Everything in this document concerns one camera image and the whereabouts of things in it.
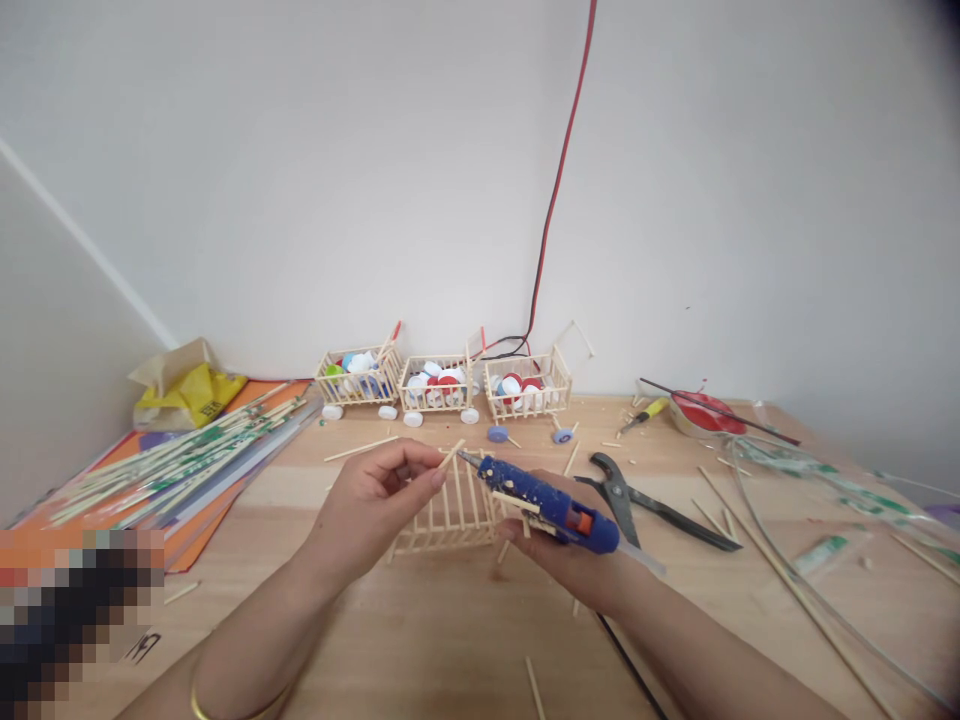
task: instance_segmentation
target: white wheel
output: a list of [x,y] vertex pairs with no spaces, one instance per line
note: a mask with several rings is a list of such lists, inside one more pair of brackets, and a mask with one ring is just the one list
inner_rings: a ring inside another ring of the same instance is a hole
[[320,414],[324,420],[339,420],[343,417],[343,408],[339,405],[324,405]]

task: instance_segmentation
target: gold bangle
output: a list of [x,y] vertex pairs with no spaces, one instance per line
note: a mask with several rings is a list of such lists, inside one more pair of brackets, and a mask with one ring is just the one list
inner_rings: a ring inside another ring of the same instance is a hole
[[[263,720],[271,710],[275,710],[279,705],[283,704],[283,701],[286,699],[287,694],[290,692],[292,685],[287,685],[273,702],[267,705],[263,710],[258,712],[256,715],[251,715],[250,717],[244,718],[243,720]],[[193,678],[193,681],[190,683],[190,709],[193,710],[193,714],[196,716],[197,720],[214,720],[214,718],[207,715],[203,710],[200,709],[200,703],[197,702],[197,679]]]

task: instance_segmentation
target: blue glue gun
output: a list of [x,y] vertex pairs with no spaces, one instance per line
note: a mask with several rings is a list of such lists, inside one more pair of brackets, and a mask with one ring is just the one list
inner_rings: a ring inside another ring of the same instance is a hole
[[503,460],[481,459],[462,450],[457,454],[477,469],[477,477],[491,490],[538,506],[539,513],[524,512],[555,528],[560,542],[575,543],[597,555],[612,553],[620,544],[620,528],[613,520],[553,485]]

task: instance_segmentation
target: yellow screwdriver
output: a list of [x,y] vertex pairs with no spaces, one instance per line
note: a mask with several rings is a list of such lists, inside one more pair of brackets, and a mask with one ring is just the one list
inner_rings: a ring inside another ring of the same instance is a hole
[[652,418],[654,415],[659,413],[661,410],[663,410],[669,404],[670,404],[669,397],[657,398],[652,403],[647,405],[646,409],[643,412],[641,412],[633,420],[631,420],[626,425],[624,425],[620,429],[620,432],[617,433],[617,436],[619,437],[620,435],[625,433],[627,430],[632,428],[634,425],[639,425],[640,423],[646,422],[647,420]]

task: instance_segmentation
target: hand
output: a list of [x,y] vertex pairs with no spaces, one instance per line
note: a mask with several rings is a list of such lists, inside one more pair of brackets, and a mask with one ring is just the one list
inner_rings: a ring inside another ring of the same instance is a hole
[[[531,474],[613,520],[610,508],[589,485],[546,470],[534,470]],[[637,593],[645,589],[643,586],[654,580],[653,573],[623,553],[595,555],[577,545],[561,545],[539,530],[532,530],[530,538],[525,538],[523,524],[518,519],[504,520],[497,527],[497,533],[550,573],[577,600],[615,619],[637,600]]]
[[443,487],[443,454],[406,438],[346,461],[298,551],[339,593],[376,565],[397,534]]

